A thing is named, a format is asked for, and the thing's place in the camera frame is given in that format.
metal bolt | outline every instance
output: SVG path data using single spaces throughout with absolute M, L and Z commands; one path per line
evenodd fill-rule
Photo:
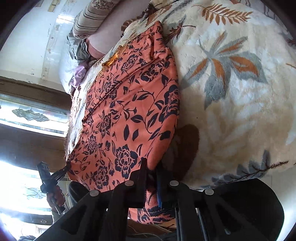
M 211 196 L 211 195 L 213 195 L 213 194 L 214 194 L 214 190 L 213 190 L 213 189 L 210 189 L 210 188 L 208 188 L 208 189 L 206 189 L 206 190 L 205 190 L 205 194 L 206 194 L 206 195 L 209 195 L 209 196 Z
M 99 195 L 99 191 L 98 190 L 91 190 L 90 192 L 89 192 L 89 195 L 91 195 L 92 197 L 96 197 L 96 196 L 98 196 Z
M 170 181 L 170 185 L 171 185 L 172 187 L 176 187 L 176 186 L 179 185 L 179 182 L 176 181 L 176 180 L 172 180 L 172 181 Z
M 124 183 L 124 185 L 126 185 L 127 187 L 131 187 L 134 185 L 134 182 L 132 180 L 128 180 Z

white fleece blanket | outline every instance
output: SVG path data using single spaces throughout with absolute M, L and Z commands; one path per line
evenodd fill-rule
M 191 188 L 260 178 L 296 162 L 295 41 L 273 19 L 232 2 L 152 0 L 149 14 L 114 48 L 157 20 L 163 24 L 181 91 L 178 127 L 163 162 Z M 90 70 L 73 108 L 83 106 L 101 68 Z M 78 140 L 81 111 L 79 118 L 72 113 L 76 131 L 67 153 Z

human hand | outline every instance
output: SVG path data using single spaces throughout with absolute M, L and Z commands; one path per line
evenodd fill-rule
M 52 200 L 53 197 L 56 199 L 57 205 L 59 205 L 60 207 L 64 205 L 66 200 L 59 186 L 54 187 L 54 193 L 48 193 L 46 195 L 47 202 L 50 205 L 52 211 L 56 212 L 56 208 Z

purple cloth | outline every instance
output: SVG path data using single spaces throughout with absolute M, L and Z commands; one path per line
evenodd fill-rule
M 74 87 L 77 88 L 78 85 L 80 85 L 81 81 L 83 80 L 86 72 L 88 69 L 88 62 L 85 61 L 81 64 L 79 64 L 74 72 L 74 76 L 72 77 L 70 84 Z

white wall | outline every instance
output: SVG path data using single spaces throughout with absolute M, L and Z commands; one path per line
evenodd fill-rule
M 64 91 L 58 67 L 74 17 L 90 0 L 61 0 L 48 12 L 44 0 L 16 25 L 0 51 L 0 76 Z

